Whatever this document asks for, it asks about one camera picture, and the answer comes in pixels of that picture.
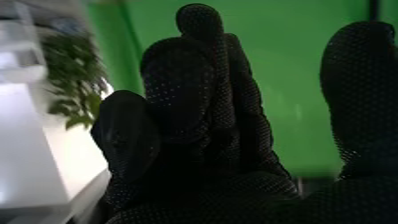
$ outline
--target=white wall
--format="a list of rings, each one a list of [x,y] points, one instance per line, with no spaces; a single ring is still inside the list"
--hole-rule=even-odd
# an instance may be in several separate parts
[[[27,85],[0,85],[0,208],[68,202]]]
[[[47,84],[31,85],[31,95],[41,117],[41,125],[59,167],[61,178],[70,198],[87,186],[98,174],[107,169],[102,151],[91,139],[89,130],[82,126],[70,131],[64,128],[64,118],[47,113],[52,95]]]

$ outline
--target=textured glove fabric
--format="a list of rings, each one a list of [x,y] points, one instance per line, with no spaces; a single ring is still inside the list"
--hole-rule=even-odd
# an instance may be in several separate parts
[[[322,63],[322,90],[341,158],[341,178],[397,175],[398,63],[395,29],[359,22],[336,33]]]
[[[206,5],[185,6],[176,21],[182,37],[144,53],[146,100],[116,92],[93,128],[112,172],[107,223],[395,223],[391,26],[354,23],[327,45],[322,91],[347,165],[336,183],[302,199],[272,150],[238,37]]]

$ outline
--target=potted plant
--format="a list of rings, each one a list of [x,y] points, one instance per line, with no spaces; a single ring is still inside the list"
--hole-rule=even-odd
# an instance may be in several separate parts
[[[68,118],[66,130],[80,124],[89,128],[107,92],[105,72],[89,37],[66,34],[45,37],[43,52],[48,91],[55,96],[48,113]]]

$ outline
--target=green backdrop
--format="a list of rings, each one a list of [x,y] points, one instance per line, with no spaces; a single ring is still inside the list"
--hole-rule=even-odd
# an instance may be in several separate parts
[[[242,39],[285,166],[293,175],[336,174],[341,161],[320,93],[320,58],[338,29],[368,19],[368,0],[199,2],[221,11],[226,32]],[[174,14],[189,3],[189,0],[137,0],[86,4],[116,89],[142,93],[142,49],[178,35]],[[397,23],[398,1],[384,1],[381,8],[382,19]]]

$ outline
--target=finger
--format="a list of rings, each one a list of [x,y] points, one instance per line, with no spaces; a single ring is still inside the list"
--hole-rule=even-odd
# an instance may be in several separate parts
[[[215,91],[212,98],[212,145],[206,148],[206,162],[210,172],[230,173],[237,170],[240,155],[222,20],[215,9],[203,4],[187,5],[180,9],[176,20],[183,36],[199,40],[212,49]]]
[[[398,156],[393,39],[389,24],[359,22],[338,31],[324,52],[320,80],[334,137],[347,162],[343,178],[366,173],[370,175],[388,167],[388,158]]]
[[[148,117],[146,101],[130,91],[116,91],[105,99],[91,135],[112,172],[105,200],[119,210],[141,194],[137,181],[148,175],[160,152],[158,130]]]
[[[201,179],[203,148],[210,144],[215,69],[208,54],[199,42],[171,38],[155,43],[142,58],[148,106],[164,142],[158,170],[167,168],[167,182],[183,182],[180,187]]]
[[[240,129],[242,170],[267,170],[290,177],[272,150],[272,129],[262,107],[262,93],[238,37],[226,34],[233,103]]]

